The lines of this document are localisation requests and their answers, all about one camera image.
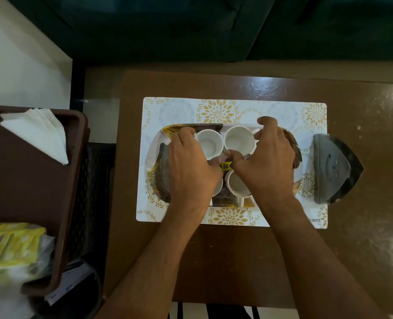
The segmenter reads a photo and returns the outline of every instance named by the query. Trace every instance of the folded white napkin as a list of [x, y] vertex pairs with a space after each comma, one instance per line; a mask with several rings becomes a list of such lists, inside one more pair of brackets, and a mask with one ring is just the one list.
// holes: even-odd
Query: folded white napkin
[[0, 125], [51, 158], [68, 164], [65, 130], [48, 108], [29, 109], [24, 113], [0, 114]]

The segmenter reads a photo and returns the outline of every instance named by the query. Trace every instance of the person's arm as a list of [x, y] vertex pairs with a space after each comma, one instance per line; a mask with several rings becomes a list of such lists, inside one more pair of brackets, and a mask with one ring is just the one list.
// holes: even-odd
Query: person's arm
[[97, 319], [167, 318], [183, 251], [222, 177], [218, 159], [207, 163], [194, 133], [192, 128], [182, 128], [173, 134], [168, 146], [171, 203], [155, 236]]
[[277, 121], [261, 117], [258, 123], [264, 127], [255, 135], [259, 142], [254, 154], [248, 160], [236, 151], [227, 154], [279, 243], [300, 318], [387, 318], [322, 240], [293, 196], [295, 154]]

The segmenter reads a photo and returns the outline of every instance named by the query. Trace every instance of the white cup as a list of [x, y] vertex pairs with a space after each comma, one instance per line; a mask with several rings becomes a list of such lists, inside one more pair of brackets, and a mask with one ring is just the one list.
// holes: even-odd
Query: white cup
[[195, 134], [195, 139], [201, 146], [207, 160], [221, 155], [223, 151], [223, 138], [219, 132], [211, 129], [202, 130]]
[[238, 198], [238, 207], [242, 208], [244, 206], [244, 198], [252, 196], [250, 190], [233, 170], [226, 174], [225, 182], [226, 187]]
[[250, 154], [256, 146], [254, 134], [258, 131], [260, 131], [260, 129], [250, 131], [249, 128], [242, 125], [231, 127], [225, 134], [224, 151], [231, 149], [240, 152], [243, 156]]
[[[217, 183], [217, 185], [216, 185], [216, 187], [215, 187], [215, 189], [214, 189], [214, 193], [213, 193], [213, 196], [212, 196], [212, 197], [214, 197], [215, 195], [217, 195], [218, 193], [220, 193], [220, 191], [222, 190], [222, 188], [223, 188], [223, 177], [222, 177], [222, 178], [220, 179], [220, 181]], [[210, 200], [209, 206], [213, 206], [213, 200], [212, 200], [212, 199]]]

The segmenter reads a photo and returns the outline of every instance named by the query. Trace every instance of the table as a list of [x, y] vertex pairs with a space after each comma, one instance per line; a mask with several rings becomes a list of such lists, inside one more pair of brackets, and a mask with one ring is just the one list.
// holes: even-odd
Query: table
[[[106, 294], [159, 225], [136, 221], [144, 97], [323, 102], [328, 133], [348, 144], [365, 172], [345, 199], [329, 207], [329, 227], [319, 232], [393, 314], [393, 84], [130, 70], [122, 85]], [[200, 225], [183, 254], [173, 300], [295, 307], [272, 230], [247, 226]]]

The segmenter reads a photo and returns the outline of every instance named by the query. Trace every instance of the yellow price tag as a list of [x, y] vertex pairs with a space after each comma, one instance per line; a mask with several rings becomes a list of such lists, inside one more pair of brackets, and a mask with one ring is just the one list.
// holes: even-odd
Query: yellow price tag
[[229, 170], [232, 170], [231, 164], [232, 164], [232, 161], [223, 162], [220, 164], [220, 167], [222, 168], [223, 171], [229, 171]]

